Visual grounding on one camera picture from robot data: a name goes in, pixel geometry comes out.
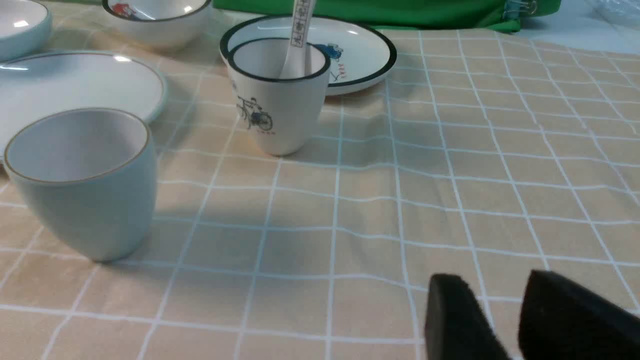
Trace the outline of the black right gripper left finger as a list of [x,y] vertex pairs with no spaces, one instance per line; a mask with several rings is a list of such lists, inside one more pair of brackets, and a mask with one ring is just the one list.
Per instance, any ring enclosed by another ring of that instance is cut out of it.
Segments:
[[473,290],[461,276],[430,277],[423,327],[428,360],[509,360]]

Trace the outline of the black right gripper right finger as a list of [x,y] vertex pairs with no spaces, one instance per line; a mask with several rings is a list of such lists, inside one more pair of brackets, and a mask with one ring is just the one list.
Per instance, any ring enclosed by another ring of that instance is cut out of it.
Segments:
[[533,269],[519,313],[518,347],[526,360],[637,360],[640,321],[566,276]]

